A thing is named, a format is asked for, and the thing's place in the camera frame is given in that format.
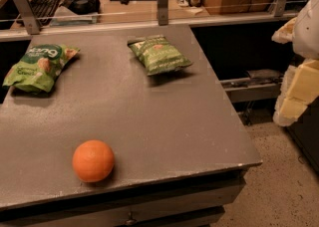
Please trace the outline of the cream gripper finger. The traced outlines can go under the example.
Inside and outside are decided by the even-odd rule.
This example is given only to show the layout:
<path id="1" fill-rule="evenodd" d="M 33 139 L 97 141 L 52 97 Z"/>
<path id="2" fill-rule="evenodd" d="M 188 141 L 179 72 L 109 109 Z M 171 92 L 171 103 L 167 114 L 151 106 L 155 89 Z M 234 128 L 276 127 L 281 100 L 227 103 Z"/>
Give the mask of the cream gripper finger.
<path id="1" fill-rule="evenodd" d="M 293 31 L 297 18 L 294 17 L 281 26 L 271 37 L 276 43 L 286 44 L 293 41 Z"/>
<path id="2" fill-rule="evenodd" d="M 289 126 L 302 116 L 319 97 L 319 61 L 305 60 L 298 67 L 289 66 L 284 74 L 273 121 Z"/>

